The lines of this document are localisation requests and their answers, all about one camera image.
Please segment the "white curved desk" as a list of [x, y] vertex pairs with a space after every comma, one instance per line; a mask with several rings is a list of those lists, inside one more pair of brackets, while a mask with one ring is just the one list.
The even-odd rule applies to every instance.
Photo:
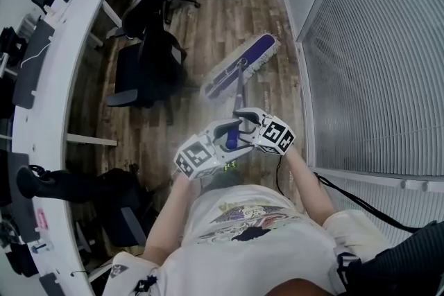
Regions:
[[[30, 164], [50, 171], [65, 167], [67, 126], [79, 61], [99, 10], [104, 10], [116, 27], [121, 18], [106, 0], [70, 0], [54, 15], [51, 38], [35, 90], [33, 107], [18, 107], [12, 127], [12, 151], [28, 155]], [[52, 198], [33, 198], [36, 217], [42, 208], [48, 229], [37, 230], [38, 242], [51, 242], [53, 249], [33, 254], [41, 276], [54, 273], [66, 296], [94, 296], [80, 259], [71, 222], [69, 203]]]

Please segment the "black bag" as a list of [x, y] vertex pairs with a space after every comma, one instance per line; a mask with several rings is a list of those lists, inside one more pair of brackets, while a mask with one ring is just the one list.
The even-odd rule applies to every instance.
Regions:
[[349, 252], [336, 260], [333, 276], [341, 296], [443, 296], [444, 221], [417, 229], [369, 261]]

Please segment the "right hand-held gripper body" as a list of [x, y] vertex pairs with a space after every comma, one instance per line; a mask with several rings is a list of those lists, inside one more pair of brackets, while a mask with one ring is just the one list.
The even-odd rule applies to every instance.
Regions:
[[294, 132], [284, 121], [277, 116], [265, 116], [258, 127], [255, 147], [264, 153], [283, 156], [294, 139]]

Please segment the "person's left forearm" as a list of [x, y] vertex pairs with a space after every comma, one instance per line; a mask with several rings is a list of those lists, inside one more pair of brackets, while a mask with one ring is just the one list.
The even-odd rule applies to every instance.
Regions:
[[141, 258], [162, 265], [169, 255], [179, 248], [191, 196], [191, 181], [185, 174], [180, 173], [148, 234]]

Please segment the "pink sticker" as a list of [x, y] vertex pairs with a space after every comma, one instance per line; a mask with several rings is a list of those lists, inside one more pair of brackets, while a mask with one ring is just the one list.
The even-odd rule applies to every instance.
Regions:
[[46, 217], [44, 215], [44, 211], [42, 208], [38, 208], [36, 211], [37, 223], [40, 229], [48, 229], [48, 224], [46, 221]]

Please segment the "white printed t-shirt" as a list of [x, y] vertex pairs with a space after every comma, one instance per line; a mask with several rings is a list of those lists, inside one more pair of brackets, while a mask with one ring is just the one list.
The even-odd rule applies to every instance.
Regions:
[[362, 211], [318, 225], [272, 189], [231, 186], [194, 201], [181, 246], [162, 265], [116, 255], [103, 296], [265, 296], [291, 279], [336, 293], [339, 250], [369, 261], [389, 248]]

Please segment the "purple mop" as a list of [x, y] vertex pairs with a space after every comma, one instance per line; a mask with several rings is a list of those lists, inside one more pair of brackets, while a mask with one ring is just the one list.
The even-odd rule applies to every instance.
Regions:
[[[263, 64], [277, 52], [279, 41], [271, 34], [256, 35], [234, 50], [208, 74], [200, 89], [200, 96], [215, 104], [224, 103], [229, 97], [235, 97], [234, 110], [246, 106], [247, 93], [244, 85]], [[258, 128], [262, 121], [248, 121]], [[241, 131], [233, 130], [227, 137], [225, 147], [232, 150], [240, 146], [254, 145], [255, 142], [242, 142]]]

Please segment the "grey trousers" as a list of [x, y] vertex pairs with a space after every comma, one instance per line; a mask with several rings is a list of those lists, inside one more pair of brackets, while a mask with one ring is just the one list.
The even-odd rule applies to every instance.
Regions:
[[202, 193], [216, 189], [225, 189], [231, 186], [237, 186], [243, 184], [243, 178], [239, 171], [232, 170], [227, 172], [221, 172], [216, 174], [212, 181], [203, 188]]

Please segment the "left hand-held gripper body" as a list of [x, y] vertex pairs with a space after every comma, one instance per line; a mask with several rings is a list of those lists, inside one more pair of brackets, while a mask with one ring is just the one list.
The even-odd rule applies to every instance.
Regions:
[[214, 140], [214, 134], [204, 130], [192, 135], [179, 147], [173, 162], [189, 180], [211, 176], [222, 170], [223, 163], [216, 153]]

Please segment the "clear water bottle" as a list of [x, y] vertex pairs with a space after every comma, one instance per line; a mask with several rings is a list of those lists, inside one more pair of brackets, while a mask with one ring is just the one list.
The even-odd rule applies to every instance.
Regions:
[[42, 254], [44, 252], [49, 252], [53, 249], [51, 242], [38, 242], [36, 241], [31, 245], [31, 252], [33, 254]]

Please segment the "black mesh office chair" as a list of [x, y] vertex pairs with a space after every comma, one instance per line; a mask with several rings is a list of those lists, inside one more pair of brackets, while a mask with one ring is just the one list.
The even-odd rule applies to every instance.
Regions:
[[16, 176], [25, 198], [53, 198], [72, 203], [91, 202], [111, 244], [144, 245], [152, 223], [151, 200], [137, 176], [120, 168], [94, 177], [69, 171], [48, 171], [41, 166], [22, 166]]

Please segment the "person's right forearm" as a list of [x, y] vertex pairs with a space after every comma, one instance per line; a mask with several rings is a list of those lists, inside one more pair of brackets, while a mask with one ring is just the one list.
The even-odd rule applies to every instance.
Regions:
[[284, 156], [305, 211], [314, 222], [322, 226], [336, 212], [331, 198], [293, 145]]

